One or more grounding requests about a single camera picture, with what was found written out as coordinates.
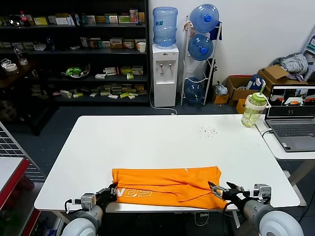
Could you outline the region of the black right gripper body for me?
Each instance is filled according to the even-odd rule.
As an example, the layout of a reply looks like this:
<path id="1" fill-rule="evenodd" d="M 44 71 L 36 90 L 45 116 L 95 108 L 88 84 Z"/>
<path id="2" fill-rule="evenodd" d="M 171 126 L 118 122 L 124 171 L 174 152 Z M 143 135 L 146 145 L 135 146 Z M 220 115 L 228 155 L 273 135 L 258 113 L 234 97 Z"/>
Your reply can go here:
<path id="1" fill-rule="evenodd" d="M 238 194 L 241 194 L 244 198 L 241 199 L 240 197 L 237 196 Z M 226 201 L 231 201 L 232 204 L 234 204 L 237 208 L 243 208 L 248 201 L 253 200 L 253 197 L 250 196 L 250 191 L 223 192 L 222 198 Z"/>

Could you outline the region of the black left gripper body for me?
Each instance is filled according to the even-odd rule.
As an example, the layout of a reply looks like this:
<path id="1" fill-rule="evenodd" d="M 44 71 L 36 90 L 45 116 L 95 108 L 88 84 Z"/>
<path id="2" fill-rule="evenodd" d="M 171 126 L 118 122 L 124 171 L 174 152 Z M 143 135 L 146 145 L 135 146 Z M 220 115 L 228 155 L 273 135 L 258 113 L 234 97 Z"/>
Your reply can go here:
<path id="1" fill-rule="evenodd" d="M 110 203 L 116 202 L 112 199 L 112 192 L 108 188 L 101 189 L 96 193 L 96 205 L 99 206 L 103 211 Z"/>

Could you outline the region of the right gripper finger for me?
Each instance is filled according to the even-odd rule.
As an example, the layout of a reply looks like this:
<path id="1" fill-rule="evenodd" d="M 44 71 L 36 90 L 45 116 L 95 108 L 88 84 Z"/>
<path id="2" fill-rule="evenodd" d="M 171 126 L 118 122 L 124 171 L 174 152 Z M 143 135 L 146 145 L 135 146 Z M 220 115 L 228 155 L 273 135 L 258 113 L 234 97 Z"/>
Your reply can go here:
<path id="1" fill-rule="evenodd" d="M 213 182 L 208 182 L 209 187 L 212 191 L 212 193 L 218 197 L 218 198 L 222 198 L 223 192 L 225 192 L 225 188 L 221 187 L 219 185 L 214 184 Z"/>
<path id="2" fill-rule="evenodd" d="M 238 186 L 231 182 L 227 182 L 226 184 L 230 187 L 229 189 L 230 194 L 239 194 L 244 192 L 244 188 L 242 186 Z"/>

